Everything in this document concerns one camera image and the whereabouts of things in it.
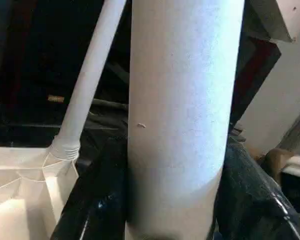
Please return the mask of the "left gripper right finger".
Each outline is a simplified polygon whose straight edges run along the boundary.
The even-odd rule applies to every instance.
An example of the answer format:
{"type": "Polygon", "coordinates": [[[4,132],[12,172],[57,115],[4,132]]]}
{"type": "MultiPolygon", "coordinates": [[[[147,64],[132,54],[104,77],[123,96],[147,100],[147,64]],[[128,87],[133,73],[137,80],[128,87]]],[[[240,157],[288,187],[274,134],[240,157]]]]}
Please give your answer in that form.
{"type": "Polygon", "coordinates": [[[279,185],[231,136],[216,198],[225,240],[300,240],[300,216],[279,185]]]}

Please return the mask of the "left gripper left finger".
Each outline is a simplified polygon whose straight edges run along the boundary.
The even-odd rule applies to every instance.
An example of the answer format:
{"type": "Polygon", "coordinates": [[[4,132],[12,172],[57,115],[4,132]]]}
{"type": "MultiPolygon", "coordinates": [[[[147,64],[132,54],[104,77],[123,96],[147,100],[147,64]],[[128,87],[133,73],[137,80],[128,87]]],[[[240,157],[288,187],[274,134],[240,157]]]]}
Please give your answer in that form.
{"type": "Polygon", "coordinates": [[[52,240],[122,240],[127,216],[127,139],[109,137],[80,174],[52,240]]]}

